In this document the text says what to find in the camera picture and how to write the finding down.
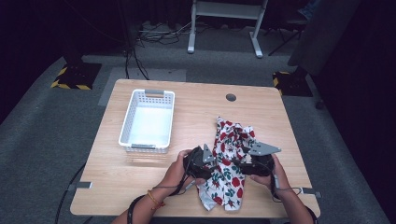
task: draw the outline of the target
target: white stand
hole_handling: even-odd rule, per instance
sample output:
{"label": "white stand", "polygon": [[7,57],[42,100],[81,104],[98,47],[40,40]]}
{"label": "white stand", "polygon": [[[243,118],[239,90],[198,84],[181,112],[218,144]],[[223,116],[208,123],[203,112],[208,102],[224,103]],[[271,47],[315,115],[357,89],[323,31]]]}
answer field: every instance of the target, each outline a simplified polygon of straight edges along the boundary
{"label": "white stand", "polygon": [[191,9],[191,30],[188,53],[194,53],[195,45],[195,19],[196,16],[214,16],[214,17],[228,17],[256,20],[254,32],[249,32],[251,43],[258,58],[262,58],[262,50],[257,41],[257,34],[259,33],[262,24],[262,17],[264,16],[265,7],[268,0],[263,0],[261,6],[248,6],[239,4],[216,3],[216,2],[200,2],[193,0]]}

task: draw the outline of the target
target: metal bracket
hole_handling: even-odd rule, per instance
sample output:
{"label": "metal bracket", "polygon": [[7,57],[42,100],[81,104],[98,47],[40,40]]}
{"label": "metal bracket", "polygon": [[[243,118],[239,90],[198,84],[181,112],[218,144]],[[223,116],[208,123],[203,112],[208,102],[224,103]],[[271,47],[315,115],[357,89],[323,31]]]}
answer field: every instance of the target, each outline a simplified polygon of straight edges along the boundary
{"label": "metal bracket", "polygon": [[202,161],[204,163],[212,162],[215,158],[213,157],[212,151],[210,151],[207,144],[204,144],[204,156],[202,157]]}
{"label": "metal bracket", "polygon": [[265,156],[280,151],[280,147],[273,147],[262,142],[256,142],[255,144],[253,144],[248,154],[252,156]]}
{"label": "metal bracket", "polygon": [[77,184],[69,185],[67,188],[67,191],[72,191],[76,189],[90,189],[92,187],[92,182],[77,182]]}
{"label": "metal bracket", "polygon": [[321,198],[322,195],[319,191],[315,191],[314,189],[308,189],[308,188],[300,188],[302,194],[313,194],[317,198]]}

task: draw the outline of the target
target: gray carpet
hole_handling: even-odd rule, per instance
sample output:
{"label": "gray carpet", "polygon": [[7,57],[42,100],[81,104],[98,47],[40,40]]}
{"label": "gray carpet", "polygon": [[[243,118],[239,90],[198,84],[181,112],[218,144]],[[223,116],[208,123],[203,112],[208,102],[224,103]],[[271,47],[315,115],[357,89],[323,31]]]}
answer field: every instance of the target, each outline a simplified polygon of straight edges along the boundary
{"label": "gray carpet", "polygon": [[[273,86],[275,71],[293,71],[287,61],[296,44],[268,57],[279,44],[277,33],[259,35],[264,57],[257,59],[248,39],[249,28],[240,32],[206,30],[198,34],[196,51],[187,53],[188,36],[171,45],[138,43],[136,54],[155,78],[159,71],[179,71],[169,80],[249,86]],[[0,126],[0,223],[51,223],[68,182],[87,160],[112,83],[124,77],[125,59],[117,53],[87,55],[85,63],[101,63],[93,90],[50,88],[64,60],[51,65],[34,83]],[[136,65],[130,61],[131,73]],[[314,97],[282,96],[297,143],[318,199],[319,223],[387,224],[389,221],[351,158],[327,110],[316,110],[319,96],[308,79]],[[69,192],[59,223],[83,223],[73,216]],[[109,223],[113,217],[94,217],[90,223]],[[271,223],[283,223],[274,219]],[[165,220],[156,223],[245,223],[246,220]],[[250,223],[263,223],[252,219]]]}

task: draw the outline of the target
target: bracelet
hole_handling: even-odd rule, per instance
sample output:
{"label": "bracelet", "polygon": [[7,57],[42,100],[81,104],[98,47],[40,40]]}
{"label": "bracelet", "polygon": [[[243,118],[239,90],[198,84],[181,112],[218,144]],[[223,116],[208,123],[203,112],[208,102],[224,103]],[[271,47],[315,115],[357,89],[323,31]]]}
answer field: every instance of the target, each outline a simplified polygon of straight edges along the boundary
{"label": "bracelet", "polygon": [[151,210],[157,210],[163,206],[165,206],[165,203],[158,203],[157,200],[155,200],[155,198],[151,195],[151,190],[148,189],[148,196],[150,197],[150,199],[155,203],[155,206],[151,208]]}

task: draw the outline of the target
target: dark background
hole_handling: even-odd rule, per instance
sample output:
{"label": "dark background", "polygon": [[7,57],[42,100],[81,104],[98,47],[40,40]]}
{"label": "dark background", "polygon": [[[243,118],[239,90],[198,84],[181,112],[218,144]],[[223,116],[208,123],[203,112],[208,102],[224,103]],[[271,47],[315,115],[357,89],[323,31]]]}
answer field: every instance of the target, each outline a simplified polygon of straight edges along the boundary
{"label": "dark background", "polygon": [[[69,1],[93,26],[113,39],[94,30],[64,1],[55,3],[60,10],[50,14],[65,22],[64,27],[55,28],[71,35],[81,55],[125,46],[116,1]],[[30,1],[6,0],[0,4],[0,122],[3,122],[43,71],[63,55],[59,39],[41,15],[35,14]],[[134,7],[139,9],[134,14],[136,21],[177,21],[158,13],[166,7],[158,1],[139,4]],[[172,8],[167,10],[182,21],[190,17],[186,13],[175,14]],[[391,1],[361,1],[326,66],[318,77],[313,77],[355,162],[393,223],[396,197],[390,182],[396,171],[394,11],[396,6]]]}

